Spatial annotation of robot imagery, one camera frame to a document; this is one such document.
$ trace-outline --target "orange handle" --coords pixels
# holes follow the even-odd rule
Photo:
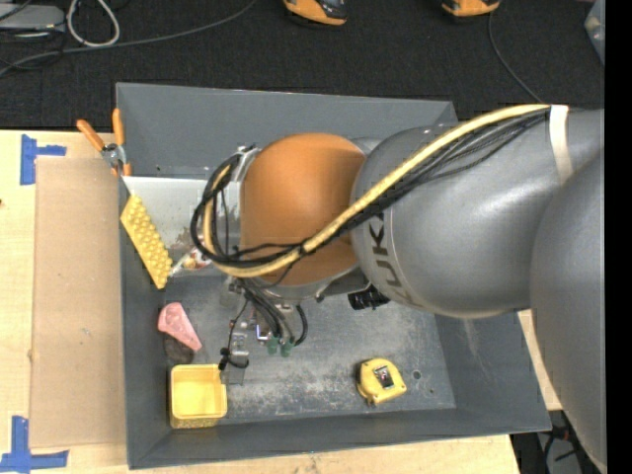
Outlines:
[[[87,121],[85,121],[84,119],[78,119],[77,128],[79,128],[81,133],[86,136],[86,138],[90,141],[92,146],[97,151],[103,151],[103,148],[106,147],[106,144],[104,144],[103,139]]]
[[[112,128],[115,131],[115,142],[122,146],[125,144],[125,133],[122,129],[122,119],[120,118],[120,109],[112,111]]]

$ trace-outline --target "wooden table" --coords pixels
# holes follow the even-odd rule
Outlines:
[[[20,186],[22,130],[0,130],[0,453],[10,450],[11,417],[29,417],[36,185]],[[68,157],[101,159],[79,132],[28,131],[39,146],[66,146]],[[110,134],[102,134],[112,142]],[[533,335],[531,315],[520,320],[549,410],[560,403]],[[70,446],[68,464],[54,472],[128,472],[123,443]],[[52,452],[33,450],[33,453]],[[299,454],[199,466],[148,469],[160,473],[481,473],[518,474],[508,435]]]

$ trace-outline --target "cable bundle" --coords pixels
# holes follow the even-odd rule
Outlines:
[[[192,217],[191,236],[199,250],[228,275],[259,277],[285,268],[284,276],[301,258],[383,212],[413,188],[457,174],[487,160],[526,129],[543,121],[549,108],[542,104],[514,106],[459,124],[415,151],[312,237],[297,244],[264,244],[229,254],[227,244],[222,248],[216,234],[216,206],[239,163],[239,155],[233,155],[208,180]],[[468,157],[471,161],[463,164]],[[202,217],[203,244],[198,237]],[[278,248],[278,251],[248,258],[257,251],[271,248]]]

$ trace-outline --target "yellow container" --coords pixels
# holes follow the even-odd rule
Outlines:
[[[216,364],[176,365],[170,378],[170,423],[174,429],[213,427],[226,415],[226,386]]]

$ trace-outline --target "blue tape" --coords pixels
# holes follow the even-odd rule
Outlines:
[[[29,450],[29,420],[14,416],[11,423],[11,452],[2,453],[0,472],[29,474],[32,469],[65,467],[68,450],[50,454],[31,454]]]
[[[22,161],[20,167],[20,184],[32,185],[36,181],[36,158],[41,155],[65,156],[64,146],[47,145],[38,147],[38,142],[25,133],[22,134]]]

